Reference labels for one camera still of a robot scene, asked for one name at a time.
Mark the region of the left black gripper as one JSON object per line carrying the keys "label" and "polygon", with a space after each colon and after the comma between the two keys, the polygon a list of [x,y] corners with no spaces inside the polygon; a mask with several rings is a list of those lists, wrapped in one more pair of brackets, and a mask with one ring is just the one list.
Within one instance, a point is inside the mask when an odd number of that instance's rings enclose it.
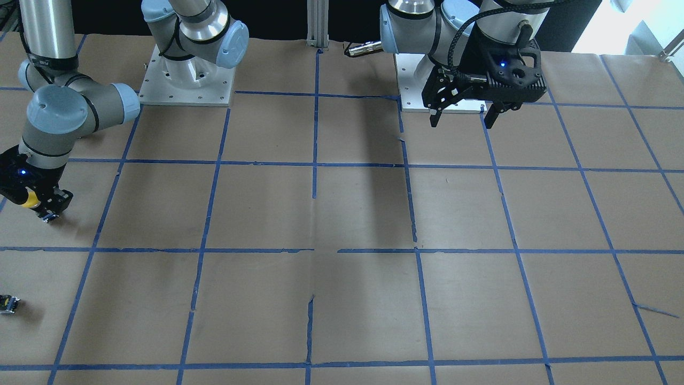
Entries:
{"label": "left black gripper", "polygon": [[[424,107],[430,110],[430,125],[437,127],[443,112],[448,107],[457,106],[464,101],[476,100],[469,88],[457,87],[454,74],[444,67],[433,67],[421,91]],[[492,103],[484,117],[486,129],[491,129],[499,115],[505,113],[505,103]]]}

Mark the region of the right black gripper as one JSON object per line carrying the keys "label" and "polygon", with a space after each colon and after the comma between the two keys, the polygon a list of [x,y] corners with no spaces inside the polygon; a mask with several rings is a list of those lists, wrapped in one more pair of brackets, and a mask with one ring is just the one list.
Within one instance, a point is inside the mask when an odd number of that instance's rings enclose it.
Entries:
{"label": "right black gripper", "polygon": [[61,190],[59,186],[37,185],[35,193],[39,200],[35,208],[37,217],[61,217],[74,197],[71,191]]}

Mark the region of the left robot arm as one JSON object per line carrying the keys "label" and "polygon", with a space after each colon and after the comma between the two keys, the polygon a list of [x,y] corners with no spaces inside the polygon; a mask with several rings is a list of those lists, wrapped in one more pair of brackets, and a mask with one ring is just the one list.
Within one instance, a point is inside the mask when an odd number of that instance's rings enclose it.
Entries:
{"label": "left robot arm", "polygon": [[379,11],[383,50],[422,54],[432,64],[421,90],[432,127],[451,105],[489,102],[486,128],[498,116],[547,92],[535,35],[554,2],[388,1]]}

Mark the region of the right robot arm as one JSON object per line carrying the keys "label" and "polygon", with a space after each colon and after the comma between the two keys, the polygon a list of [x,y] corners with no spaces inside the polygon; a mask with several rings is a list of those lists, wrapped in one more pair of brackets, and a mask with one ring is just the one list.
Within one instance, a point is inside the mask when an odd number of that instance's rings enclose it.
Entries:
{"label": "right robot arm", "polygon": [[[79,71],[71,2],[19,6],[26,59],[18,78],[33,96],[19,144],[2,153],[2,195],[50,222],[73,199],[59,180],[75,142],[134,120],[140,100],[127,84],[98,83]],[[246,54],[247,25],[224,2],[143,1],[141,11],[175,85],[205,85],[216,69],[234,68]]]}

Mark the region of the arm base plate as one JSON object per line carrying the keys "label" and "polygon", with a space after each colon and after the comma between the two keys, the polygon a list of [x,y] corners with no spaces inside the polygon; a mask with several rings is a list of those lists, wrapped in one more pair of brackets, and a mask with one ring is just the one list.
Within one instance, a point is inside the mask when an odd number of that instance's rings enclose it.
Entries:
{"label": "arm base plate", "polygon": [[235,69],[202,58],[175,61],[154,47],[139,89],[144,105],[229,107]]}
{"label": "arm base plate", "polygon": [[[423,54],[400,53],[394,54],[394,57],[403,111],[427,112],[421,93],[434,64]],[[479,114],[486,110],[486,102],[468,98],[456,105],[448,106],[443,112]]]}

